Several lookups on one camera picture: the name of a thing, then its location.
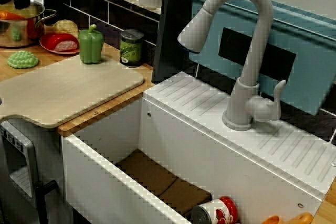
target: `pot handle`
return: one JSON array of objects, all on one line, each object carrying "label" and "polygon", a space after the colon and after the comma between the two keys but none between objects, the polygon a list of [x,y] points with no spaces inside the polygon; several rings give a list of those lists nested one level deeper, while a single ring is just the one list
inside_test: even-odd
[{"label": "pot handle", "polygon": [[36,26],[38,25],[38,23],[40,23],[40,22],[44,22],[45,20],[50,19],[50,18],[52,18],[52,17],[55,17],[55,16],[57,15],[57,11],[56,11],[56,10],[53,10],[53,9],[45,9],[45,11],[47,11],[47,12],[51,12],[52,14],[50,14],[50,15],[47,16],[47,17],[41,18],[38,22],[36,22],[34,28],[36,28]]}]

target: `teal panel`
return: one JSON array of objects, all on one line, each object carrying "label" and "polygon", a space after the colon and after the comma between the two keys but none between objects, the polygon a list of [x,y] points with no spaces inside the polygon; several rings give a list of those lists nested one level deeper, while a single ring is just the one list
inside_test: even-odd
[{"label": "teal panel", "polygon": [[[204,1],[193,0],[193,17]],[[281,100],[316,115],[336,78],[336,21],[281,3],[272,3],[274,22],[268,43],[296,54]],[[252,37],[257,18],[255,6],[248,0],[225,3],[214,17],[203,50],[200,54],[190,53],[189,58],[237,79],[243,67],[218,55],[223,27]],[[278,82],[261,74],[260,90],[273,96]]]}]

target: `faucet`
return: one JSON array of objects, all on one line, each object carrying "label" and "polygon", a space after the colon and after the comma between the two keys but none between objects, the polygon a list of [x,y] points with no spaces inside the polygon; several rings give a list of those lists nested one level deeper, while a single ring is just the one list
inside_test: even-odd
[{"label": "faucet", "polygon": [[[206,0],[201,10],[178,36],[186,50],[198,54],[208,36],[215,13],[228,0]],[[258,22],[246,57],[241,76],[236,80],[228,106],[224,111],[223,123],[231,129],[246,131],[254,118],[259,122],[276,121],[281,117],[280,96],[286,81],[280,81],[274,88],[274,101],[257,95],[257,83],[262,58],[273,22],[271,0],[250,0],[257,7]]]}]

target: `red and white cup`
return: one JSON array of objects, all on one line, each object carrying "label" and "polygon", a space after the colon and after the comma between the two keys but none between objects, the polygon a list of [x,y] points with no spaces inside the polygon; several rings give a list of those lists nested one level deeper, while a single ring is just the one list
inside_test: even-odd
[{"label": "red and white cup", "polygon": [[193,224],[234,224],[238,218],[235,203],[223,196],[193,208]]}]

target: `cutting board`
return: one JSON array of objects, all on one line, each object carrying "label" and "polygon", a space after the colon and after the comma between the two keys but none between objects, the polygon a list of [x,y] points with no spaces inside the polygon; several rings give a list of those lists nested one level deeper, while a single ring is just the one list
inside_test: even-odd
[{"label": "cutting board", "polygon": [[87,65],[77,55],[0,82],[0,123],[22,118],[54,128],[143,81],[141,74],[108,56]]}]

